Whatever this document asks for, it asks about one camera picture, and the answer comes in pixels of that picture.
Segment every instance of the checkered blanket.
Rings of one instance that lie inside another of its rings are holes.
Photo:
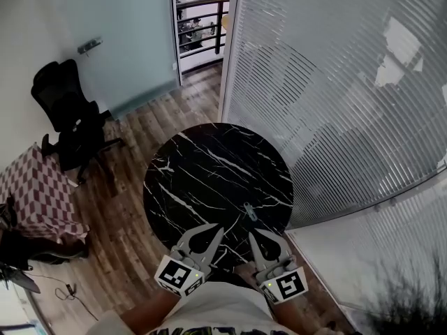
[[[64,233],[78,238],[87,235],[89,226],[73,221],[66,175],[53,158],[43,160],[37,144],[0,174],[0,203],[10,192],[15,198],[16,229],[24,236],[54,239]]]

